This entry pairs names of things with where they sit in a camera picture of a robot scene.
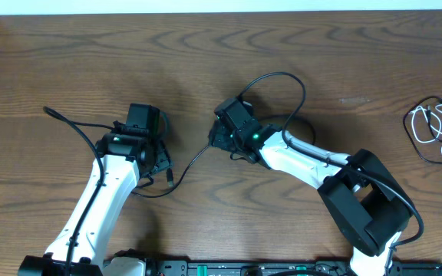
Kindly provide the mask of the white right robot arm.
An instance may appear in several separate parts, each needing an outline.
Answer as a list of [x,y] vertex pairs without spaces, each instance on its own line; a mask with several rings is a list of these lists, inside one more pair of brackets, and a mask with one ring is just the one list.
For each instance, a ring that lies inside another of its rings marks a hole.
[[413,204],[372,152],[333,153],[295,138],[273,124],[263,126],[251,105],[229,98],[214,110],[211,146],[294,176],[316,189],[340,232],[353,247],[356,275],[386,275],[392,248],[413,215]]

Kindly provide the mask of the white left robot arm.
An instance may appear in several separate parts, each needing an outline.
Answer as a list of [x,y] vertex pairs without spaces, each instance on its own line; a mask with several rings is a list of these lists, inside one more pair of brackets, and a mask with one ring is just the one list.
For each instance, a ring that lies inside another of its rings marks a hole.
[[106,275],[107,244],[128,196],[146,178],[166,172],[172,161],[158,126],[169,123],[156,107],[132,103],[125,123],[114,122],[108,133],[89,146],[94,162],[89,180],[70,218],[41,256],[28,255],[20,275]]

